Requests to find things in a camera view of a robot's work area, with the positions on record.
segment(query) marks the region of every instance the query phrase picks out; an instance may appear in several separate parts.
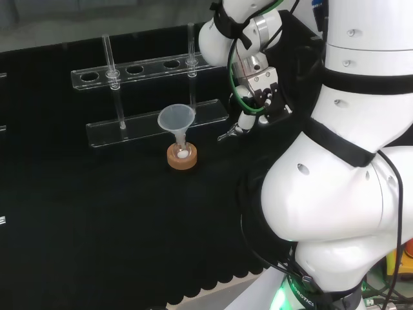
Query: orange object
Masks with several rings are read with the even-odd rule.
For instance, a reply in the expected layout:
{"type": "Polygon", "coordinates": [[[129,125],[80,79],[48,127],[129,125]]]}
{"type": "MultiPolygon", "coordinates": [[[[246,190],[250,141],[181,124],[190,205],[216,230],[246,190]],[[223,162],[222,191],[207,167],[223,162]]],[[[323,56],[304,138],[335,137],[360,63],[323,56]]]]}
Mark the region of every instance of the orange object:
{"type": "Polygon", "coordinates": [[[406,252],[407,255],[409,255],[411,258],[413,258],[413,239],[411,239],[411,241],[406,243],[405,252],[406,252]]]}
{"type": "Polygon", "coordinates": [[[197,149],[191,143],[187,143],[188,147],[191,149],[191,154],[187,158],[177,158],[174,154],[174,145],[172,144],[166,155],[168,157],[168,164],[176,170],[188,170],[191,169],[197,162],[197,149]]]}

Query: rack hole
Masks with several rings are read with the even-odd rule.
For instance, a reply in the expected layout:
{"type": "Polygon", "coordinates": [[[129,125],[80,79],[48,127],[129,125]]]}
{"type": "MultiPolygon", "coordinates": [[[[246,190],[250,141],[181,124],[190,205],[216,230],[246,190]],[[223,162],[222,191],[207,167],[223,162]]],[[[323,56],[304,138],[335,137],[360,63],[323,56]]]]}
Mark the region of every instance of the rack hole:
{"type": "Polygon", "coordinates": [[[126,68],[126,72],[128,72],[129,74],[139,74],[143,72],[143,67],[138,65],[130,66],[126,68]]]}
{"type": "Polygon", "coordinates": [[[163,66],[168,69],[174,69],[180,65],[178,60],[165,61],[163,66]]]}
{"type": "Polygon", "coordinates": [[[304,174],[305,176],[308,176],[310,174],[309,169],[301,163],[297,165],[297,168],[298,168],[298,171],[304,174]]]}
{"type": "Polygon", "coordinates": [[[80,76],[80,79],[84,82],[93,82],[96,81],[99,78],[99,73],[97,72],[89,72],[82,74],[80,76]]]}

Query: black table surface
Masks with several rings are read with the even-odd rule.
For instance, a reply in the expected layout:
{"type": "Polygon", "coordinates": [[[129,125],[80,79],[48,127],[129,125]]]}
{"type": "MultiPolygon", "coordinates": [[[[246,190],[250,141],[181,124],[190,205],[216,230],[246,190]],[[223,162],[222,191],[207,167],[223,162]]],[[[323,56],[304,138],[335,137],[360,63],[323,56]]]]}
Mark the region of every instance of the black table surface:
{"type": "MultiPolygon", "coordinates": [[[[280,78],[311,32],[283,12],[280,78]]],[[[186,27],[111,37],[117,63],[186,52],[186,27]]],[[[108,88],[78,92],[70,71],[105,64],[100,39],[0,54],[1,309],[146,309],[179,303],[233,276],[260,273],[246,248],[234,193],[245,167],[281,154],[299,133],[294,118],[218,144],[227,122],[191,129],[199,161],[168,167],[172,135],[105,149],[85,124],[116,118],[108,88]]],[[[199,75],[198,101],[228,102],[225,69],[199,75]]],[[[293,94],[310,109],[317,84],[293,94]]],[[[188,103],[185,77],[122,88],[127,116],[188,103]]]]}

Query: screw hole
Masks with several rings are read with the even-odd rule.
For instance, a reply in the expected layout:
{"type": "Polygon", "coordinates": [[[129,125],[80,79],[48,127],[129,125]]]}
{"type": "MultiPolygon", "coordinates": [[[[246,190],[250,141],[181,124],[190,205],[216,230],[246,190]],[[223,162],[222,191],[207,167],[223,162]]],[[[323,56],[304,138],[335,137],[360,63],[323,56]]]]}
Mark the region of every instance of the screw hole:
{"type": "Polygon", "coordinates": [[[342,109],[348,108],[348,103],[340,99],[334,100],[334,104],[342,109]]]}
{"type": "Polygon", "coordinates": [[[126,72],[129,74],[139,74],[143,72],[143,67],[142,66],[130,66],[126,68],[126,72]]]}
{"type": "Polygon", "coordinates": [[[389,177],[388,177],[388,183],[389,183],[391,186],[396,186],[396,181],[394,180],[394,178],[393,178],[392,176],[389,176],[389,177]]]}
{"type": "Polygon", "coordinates": [[[84,82],[93,82],[96,81],[99,78],[99,73],[97,72],[89,72],[89,73],[85,73],[82,74],[80,76],[80,79],[84,82]]]}
{"type": "Polygon", "coordinates": [[[163,66],[168,69],[174,69],[180,65],[178,60],[165,61],[163,66]]]}
{"type": "Polygon", "coordinates": [[[298,171],[304,174],[305,176],[308,176],[310,174],[309,169],[301,163],[297,165],[297,168],[298,168],[298,171]]]}

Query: funnel stem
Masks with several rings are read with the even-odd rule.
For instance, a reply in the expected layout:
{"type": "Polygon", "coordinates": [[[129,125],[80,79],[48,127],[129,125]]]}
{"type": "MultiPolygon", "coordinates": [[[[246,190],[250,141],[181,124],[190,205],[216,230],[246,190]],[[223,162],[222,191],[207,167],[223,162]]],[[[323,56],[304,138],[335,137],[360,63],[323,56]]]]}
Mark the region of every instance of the funnel stem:
{"type": "Polygon", "coordinates": [[[175,134],[176,143],[180,146],[181,150],[186,150],[186,141],[185,141],[185,133],[177,133],[175,134]]]}

